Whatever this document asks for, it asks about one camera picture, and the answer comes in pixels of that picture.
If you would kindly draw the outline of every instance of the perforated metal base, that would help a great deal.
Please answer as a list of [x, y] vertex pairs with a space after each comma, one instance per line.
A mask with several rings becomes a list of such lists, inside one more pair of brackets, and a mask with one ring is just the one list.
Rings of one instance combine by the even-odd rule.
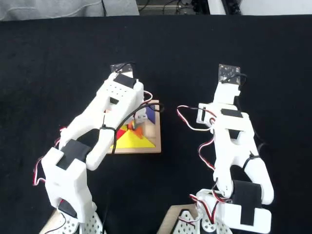
[[[194, 220], [191, 213], [188, 210], [182, 210], [179, 215], [185, 220]], [[216, 219], [215, 224], [212, 224], [207, 216], [194, 222], [193, 225], [185, 223], [177, 219], [175, 226], [171, 234], [233, 234], [231, 229], [224, 223]]]
[[215, 225], [217, 234], [233, 234], [231, 229], [218, 219], [216, 219]]
[[53, 232], [50, 232], [49, 234], [75, 234], [76, 233], [78, 226], [79, 226], [77, 219], [72, 218], [71, 216], [65, 213], [62, 213], [62, 214], [64, 215], [66, 219], [65, 224], [63, 225], [64, 223], [63, 216], [59, 215], [57, 222], [55, 222], [54, 228], [60, 227], [61, 225], [63, 226]]
[[[83, 224], [79, 224], [77, 219], [63, 213], [66, 218], [65, 224], [60, 228], [49, 234], [103, 234], [102, 222], [95, 212], [92, 218]], [[59, 216], [58, 221], [55, 223], [55, 228], [61, 226], [64, 223], [64, 218]]]
[[80, 234], [102, 234], [102, 222], [95, 212], [91, 219], [83, 224], [80, 224], [79, 233]]
[[[182, 211], [182, 213], [180, 213], [180, 217], [185, 220], [194, 220], [191, 213], [187, 210]], [[196, 228], [193, 225], [185, 223], [181, 220], [177, 220], [172, 234], [197, 234], [197, 232]]]

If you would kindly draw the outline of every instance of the white robotic arm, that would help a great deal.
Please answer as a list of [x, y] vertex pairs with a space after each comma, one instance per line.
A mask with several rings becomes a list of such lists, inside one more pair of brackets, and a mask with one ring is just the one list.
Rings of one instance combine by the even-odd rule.
[[[99, 166], [114, 142], [116, 128], [144, 101], [143, 84], [133, 78], [131, 65], [121, 65], [122, 69], [104, 81], [88, 107], [61, 131], [58, 149], [52, 147], [41, 161], [51, 205], [78, 223], [86, 223], [97, 209], [87, 186], [87, 169]], [[125, 124], [146, 118], [143, 108]], [[93, 149], [76, 141], [92, 129], [100, 129]]]
[[[199, 214], [196, 221], [193, 221], [196, 223], [197, 234], [215, 231], [220, 222], [229, 228], [257, 233], [268, 233], [271, 229], [272, 215], [270, 211], [261, 208], [261, 204], [272, 203], [272, 183], [254, 142], [254, 129], [249, 115], [239, 111], [234, 105], [234, 98], [240, 94], [244, 76], [239, 67], [221, 64], [213, 102], [200, 103], [197, 108], [197, 123], [208, 126], [214, 135], [213, 140], [202, 144], [209, 145], [214, 141], [214, 166], [202, 158], [200, 149], [198, 153], [206, 165], [214, 170], [213, 178], [219, 189], [219, 196], [222, 196], [218, 197], [213, 189], [201, 190], [196, 196], [191, 196], [197, 203]], [[178, 115], [186, 122], [179, 111]], [[233, 180], [230, 172], [232, 165], [241, 167], [252, 182]], [[223, 233], [223, 227], [219, 228], [219, 232]]]

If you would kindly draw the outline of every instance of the circuit board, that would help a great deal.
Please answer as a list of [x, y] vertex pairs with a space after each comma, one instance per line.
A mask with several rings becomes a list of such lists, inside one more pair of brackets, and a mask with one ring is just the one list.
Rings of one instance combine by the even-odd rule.
[[[219, 64], [219, 81], [223, 81], [226, 78], [232, 77], [237, 73], [240, 73], [240, 67]], [[230, 79], [228, 83], [240, 84], [240, 77], [237, 77], [236, 79]]]

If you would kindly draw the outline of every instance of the white wall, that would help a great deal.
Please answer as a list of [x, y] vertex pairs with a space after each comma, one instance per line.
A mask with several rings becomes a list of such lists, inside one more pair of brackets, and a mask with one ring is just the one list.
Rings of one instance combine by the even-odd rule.
[[243, 15], [312, 14], [312, 0], [242, 0]]

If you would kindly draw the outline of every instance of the table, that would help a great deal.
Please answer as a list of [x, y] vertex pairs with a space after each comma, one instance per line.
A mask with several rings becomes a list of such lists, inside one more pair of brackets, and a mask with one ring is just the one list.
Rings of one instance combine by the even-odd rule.
[[[248, 75], [240, 104], [268, 143], [261, 151], [275, 199], [272, 233], [309, 227], [312, 16], [70, 18], [0, 23], [0, 224], [3, 233], [38, 233], [52, 207], [32, 187], [45, 154], [107, 78], [109, 65], [135, 61], [145, 89], [165, 104], [162, 153], [106, 156], [88, 184], [109, 233], [156, 233], [171, 205], [211, 188], [196, 154], [211, 136], [177, 117], [180, 104], [210, 102], [218, 64]], [[195, 122], [196, 113], [187, 113]], [[95, 142], [96, 131], [86, 141]], [[214, 148], [205, 149], [214, 161]], [[237, 168], [233, 178], [246, 176]]]

